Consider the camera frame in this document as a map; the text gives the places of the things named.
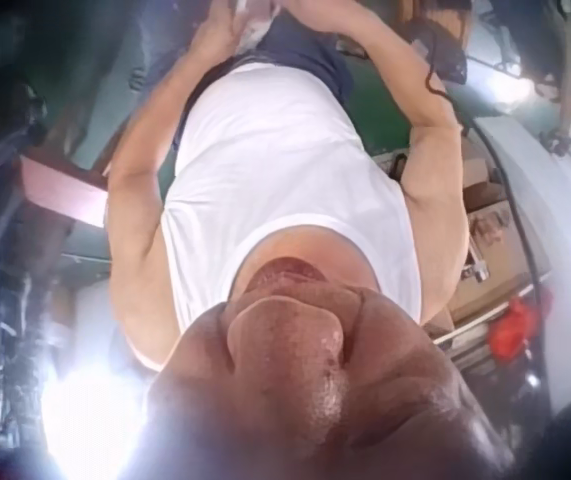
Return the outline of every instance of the jeans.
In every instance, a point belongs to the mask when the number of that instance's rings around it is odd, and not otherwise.
[[[147,99],[176,60],[187,51],[208,11],[209,1],[205,0],[143,1],[138,18],[146,70],[141,101]],[[185,119],[201,93],[214,81],[246,63],[271,63],[309,72],[344,105],[353,83],[345,60],[335,45],[335,35],[312,31],[289,12],[281,11],[255,49],[230,58],[203,77],[185,105],[174,148],[178,148]]]

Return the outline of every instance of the person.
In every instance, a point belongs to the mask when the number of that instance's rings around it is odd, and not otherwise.
[[[420,327],[468,238],[460,128],[428,66],[354,0],[280,0],[239,57],[247,17],[203,4],[143,12],[158,85],[109,175],[114,309],[159,371],[124,476],[493,478],[511,454]],[[181,38],[147,43],[164,22]],[[362,45],[412,124],[400,184],[343,109],[335,34]]]

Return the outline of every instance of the upper arm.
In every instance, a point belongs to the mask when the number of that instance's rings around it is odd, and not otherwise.
[[[450,300],[467,256],[460,130],[415,128],[401,186],[414,233],[424,323]]]
[[[153,173],[110,176],[107,230],[116,317],[137,356],[159,369],[178,340],[162,202]]]

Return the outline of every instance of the white sleeveless shirt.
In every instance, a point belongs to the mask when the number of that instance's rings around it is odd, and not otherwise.
[[[261,240],[301,225],[350,240],[381,292],[418,322],[420,276],[400,186],[367,155],[320,80],[244,65],[194,105],[165,200],[161,228],[181,332],[228,299]]]

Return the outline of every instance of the black cable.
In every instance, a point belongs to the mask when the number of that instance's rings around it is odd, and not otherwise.
[[[456,111],[462,117],[463,122],[466,123],[468,126],[471,126],[474,130],[476,130],[476,133],[478,134],[479,138],[485,145],[485,148],[487,148],[487,151],[492,157],[494,165],[496,166],[496,171],[498,172],[498,178],[503,187],[505,188],[505,196],[507,197],[507,203],[509,204],[509,209],[512,213],[512,218],[514,219],[514,226],[516,227],[516,231],[518,232],[518,236],[520,237],[521,245],[523,246],[523,253],[525,254],[527,268],[529,270],[532,279],[534,301],[536,302],[536,309],[538,311],[537,314],[539,320],[542,320],[543,296],[541,293],[541,284],[538,273],[538,267],[536,265],[536,260],[534,259],[534,252],[532,251],[532,246],[529,243],[529,239],[527,238],[527,235],[525,233],[523,221],[516,206],[516,198],[514,197],[514,191],[512,190],[509,178],[507,177],[507,172],[505,171],[505,167],[503,166],[500,158],[498,157],[498,154],[496,153],[494,146],[485,135],[485,132],[483,132],[483,130],[479,127],[476,120],[471,115],[468,115],[460,108],[458,108],[458,105],[456,104],[454,99],[450,97],[447,93],[441,90],[436,90],[430,84],[430,82],[432,81],[432,77],[434,76],[434,70],[436,69],[434,62],[434,59],[436,57],[436,43],[437,43],[437,38],[436,38],[436,33],[434,32],[432,38],[432,51],[430,53],[429,73],[427,74],[427,78],[425,79],[425,87],[430,93],[447,100],[454,108],[454,111]]]

